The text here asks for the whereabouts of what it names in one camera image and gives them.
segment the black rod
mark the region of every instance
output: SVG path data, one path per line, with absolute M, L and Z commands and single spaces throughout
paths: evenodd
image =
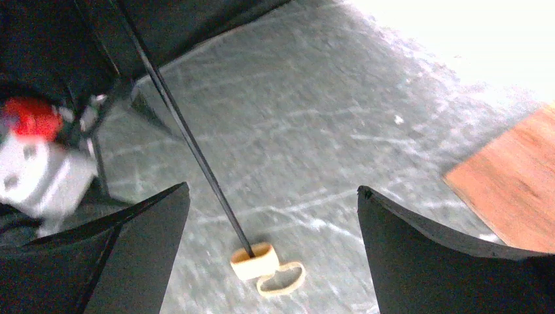
M 255 254 L 253 252 L 253 249 L 251 248 L 251 245 L 249 244 L 249 241 L 247 240 L 247 237 L 245 236 L 245 233 L 243 232 L 243 229 L 241 229 L 241 226 L 239 225 L 239 222 L 237 221 L 237 218 L 235 217 L 233 210 L 231 210 L 231 206 L 227 202 L 227 199 L 224 195 L 224 192 L 222 191 L 222 188 L 218 184 L 218 180 L 216 179 L 216 176 L 214 176 L 214 173 L 212 172 L 210 165 L 206 161 L 206 158 L 204 158 L 204 155 L 202 154 L 202 151 L 200 150 L 198 143 L 196 142 L 191 130 L 189 129 L 187 122 L 183 118 L 183 115 L 181 114 L 181 111 L 179 110 L 179 107 L 177 106 L 177 103 L 175 102 L 175 99 L 173 98 L 170 92 L 170 89 L 168 88 L 168 85 L 166 85 L 166 81 L 164 81 L 164 78 L 160 74 L 158 67 L 155 66 L 155 64 L 151 61 L 152 60 L 151 53 L 149 52 L 147 45 L 141 38 L 139 31 L 135 27 L 133 20 L 131 19 L 131 16 L 126 11 L 125 6 L 121 0 L 110 0 L 110 3 L 117 11 L 119 11 L 125 30 L 127 31 L 129 38 L 133 41 L 133 44 L 135 45 L 135 49 L 137 50 L 137 53 L 143 60 L 143 64 L 145 65 L 147 72 L 152 78 L 152 82 L 154 83 L 154 86 L 158 90 L 158 93 L 160 93 L 160 96 L 162 97 L 164 104 L 166 104 L 166 107 L 170 110 L 171 115 L 173 116 L 173 119 L 179 126 L 179 129 L 181 130 L 181 133 L 183 134 L 183 137 L 185 138 L 187 145 L 191 149 L 191 152 L 193 153 L 196 161 L 198 162 L 200 169 L 202 169 L 202 172 L 204 173 L 204 176 L 208 180 L 210 187 L 212 187 L 212 190 L 218 197 L 218 200 L 220 201 L 220 204 L 222 205 L 222 208 L 224 209 L 224 212 L 226 213 L 227 218 L 231 222 L 233 229 L 235 229 L 235 232 L 237 233 L 237 236 L 239 237 L 239 240 L 241 241 L 243 248 L 245 248 L 245 251 L 247 251 L 247 254 L 251 258 L 254 258 Z

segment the brown wooden block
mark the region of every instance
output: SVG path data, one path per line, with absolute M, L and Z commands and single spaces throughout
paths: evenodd
M 555 252 L 555 105 L 505 132 L 445 181 L 508 245 Z

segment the metal pole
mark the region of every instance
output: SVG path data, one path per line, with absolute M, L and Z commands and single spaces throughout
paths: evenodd
M 253 252 L 253 249 L 251 248 L 251 245 L 249 244 L 249 241 L 247 240 L 245 233 L 241 229 L 241 226 L 239 225 L 239 222 L 237 221 L 237 218 L 235 217 L 233 210 L 231 210 L 231 206 L 227 202 L 227 199 L 222 191 L 222 188 L 218 184 L 216 176 L 214 176 L 214 173 L 212 172 L 210 165 L 206 161 L 206 158 L 204 158 L 204 155 L 202 154 L 202 151 L 200 150 L 198 143 L 196 142 L 191 130 L 189 129 L 187 122 L 183 118 L 183 115 L 181 114 L 181 111 L 179 110 L 179 107 L 177 106 L 177 103 L 175 102 L 175 99 L 173 98 L 170 92 L 170 89 L 168 88 L 168 85 L 166 85 L 164 78 L 160 74 L 158 67 L 151 61 L 152 60 L 151 53 L 149 52 L 145 42 L 141 38 L 139 31 L 135 27 L 133 20 L 131 19 L 130 15 L 126 11 L 123 2 L 121 0 L 110 0 L 110 3 L 114 7 L 114 9 L 116 9 L 116 11 L 120 13 L 119 15 L 121 17 L 123 26 L 125 27 L 125 30 L 129 35 L 129 38 L 133 41 L 133 44 L 135 45 L 137 53 L 143 60 L 143 64 L 147 68 L 147 72 L 152 78 L 152 81 L 154 82 L 154 86 L 158 90 L 158 93 L 160 93 L 160 96 L 162 97 L 162 100 L 166 104 L 166 107 L 170 110 L 171 115 L 173 116 L 173 119 L 179 126 L 179 129 L 181 130 L 181 133 L 183 134 L 183 137 L 185 138 L 187 145 L 191 149 L 191 152 L 193 153 L 196 161 L 198 162 L 200 169 L 202 169 L 202 172 L 204 173 L 204 176 L 208 180 L 210 187 L 212 187 L 212 190 L 218 197 L 218 200 L 220 201 L 220 204 L 222 205 L 222 208 L 224 209 L 224 212 L 226 213 L 227 218 L 231 222 L 233 229 L 235 229 L 235 232 L 237 233 L 237 236 L 239 237 L 239 240 L 241 241 L 243 248 L 245 248 L 245 251 L 247 251 L 247 254 L 251 258 L 254 258 L 255 254 Z

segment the scratched surface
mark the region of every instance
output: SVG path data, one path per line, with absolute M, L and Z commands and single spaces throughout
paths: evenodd
M 300 0 L 164 70 L 251 241 L 305 264 L 290 296 L 262 299 L 235 277 L 239 243 L 188 148 L 112 113 L 102 130 L 112 193 L 136 201 L 181 181 L 191 189 L 161 313 L 378 313 L 355 208 L 361 184 L 498 241 L 442 176 L 539 104 L 525 90 L 462 83 L 397 34 L 355 2 Z M 173 128 L 148 81 L 140 92 Z

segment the wooden board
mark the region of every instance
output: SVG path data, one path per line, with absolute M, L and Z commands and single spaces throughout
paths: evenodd
M 555 105 L 492 141 L 445 181 L 506 244 L 555 252 Z

